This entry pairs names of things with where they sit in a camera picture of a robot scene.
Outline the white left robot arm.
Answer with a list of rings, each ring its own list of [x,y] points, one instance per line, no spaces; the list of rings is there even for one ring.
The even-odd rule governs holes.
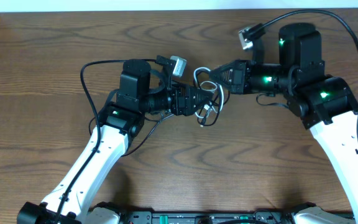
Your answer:
[[[154,62],[162,71],[152,69]],[[129,150],[146,114],[191,116],[212,100],[213,93],[173,81],[183,72],[179,60],[157,57],[121,60],[119,89],[104,106],[91,105],[96,126],[67,175],[40,204],[26,202],[18,223],[119,223],[121,215],[91,203],[113,165]]]

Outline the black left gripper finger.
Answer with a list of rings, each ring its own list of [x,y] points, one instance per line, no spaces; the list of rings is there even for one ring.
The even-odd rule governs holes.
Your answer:
[[[197,100],[210,100],[214,93],[208,90],[202,90],[200,87],[195,88],[195,98]]]
[[[207,105],[212,100],[211,96],[195,96],[194,99],[194,112],[196,113],[200,109]]]

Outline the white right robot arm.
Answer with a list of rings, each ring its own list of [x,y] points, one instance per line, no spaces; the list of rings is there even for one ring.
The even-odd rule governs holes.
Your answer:
[[[243,48],[252,47],[252,60],[235,60],[209,73],[212,81],[232,94],[281,94],[287,108],[329,158],[358,223],[358,102],[345,80],[325,73],[321,34],[313,24],[294,23],[278,33],[279,63],[263,60],[262,42],[239,33]]]

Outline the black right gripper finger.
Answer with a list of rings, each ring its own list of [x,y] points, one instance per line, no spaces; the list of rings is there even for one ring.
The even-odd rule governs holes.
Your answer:
[[[211,77],[227,76],[231,77],[234,71],[235,62],[229,62],[224,65],[220,65],[209,72]]]
[[[230,76],[209,74],[209,79],[227,90],[232,90],[233,88],[232,78]]]

